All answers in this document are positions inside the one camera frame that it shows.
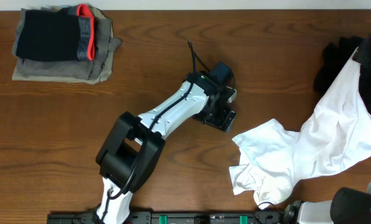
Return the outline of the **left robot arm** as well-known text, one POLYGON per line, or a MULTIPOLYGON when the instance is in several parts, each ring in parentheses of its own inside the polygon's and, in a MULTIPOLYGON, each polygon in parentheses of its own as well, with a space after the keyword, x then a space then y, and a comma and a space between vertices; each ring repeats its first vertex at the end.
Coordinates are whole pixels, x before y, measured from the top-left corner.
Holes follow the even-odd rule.
POLYGON ((124 223, 133 194, 155 169, 166 138, 188 118, 228 132, 236 112, 230 104, 237 95, 229 84, 230 67, 219 62, 213 69, 188 74, 180 89, 152 110, 134 116, 121 114, 96 156, 104 193, 95 223, 124 223))

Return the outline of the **white t-shirt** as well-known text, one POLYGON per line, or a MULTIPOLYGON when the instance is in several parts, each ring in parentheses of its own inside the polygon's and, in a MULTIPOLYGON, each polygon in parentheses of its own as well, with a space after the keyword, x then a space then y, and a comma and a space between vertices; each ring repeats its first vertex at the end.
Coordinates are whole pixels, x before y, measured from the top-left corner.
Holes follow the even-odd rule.
POLYGON ((299 131, 275 118, 233 137, 239 164, 229 167, 232 191, 253 192, 266 208, 301 180, 339 174, 371 157, 371 113, 359 93, 361 64, 349 58, 299 131))

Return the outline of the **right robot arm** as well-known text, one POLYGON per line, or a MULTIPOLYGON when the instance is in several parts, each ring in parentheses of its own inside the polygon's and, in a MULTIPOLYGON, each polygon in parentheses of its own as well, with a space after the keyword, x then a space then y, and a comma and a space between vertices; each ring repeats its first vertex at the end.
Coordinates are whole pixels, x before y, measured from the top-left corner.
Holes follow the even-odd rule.
MULTIPOLYGON (((360 63, 362 99, 371 112, 371 33, 352 59, 360 63)), ((296 201, 279 214, 282 223, 371 223, 371 183, 366 193, 343 187, 332 200, 296 201)))

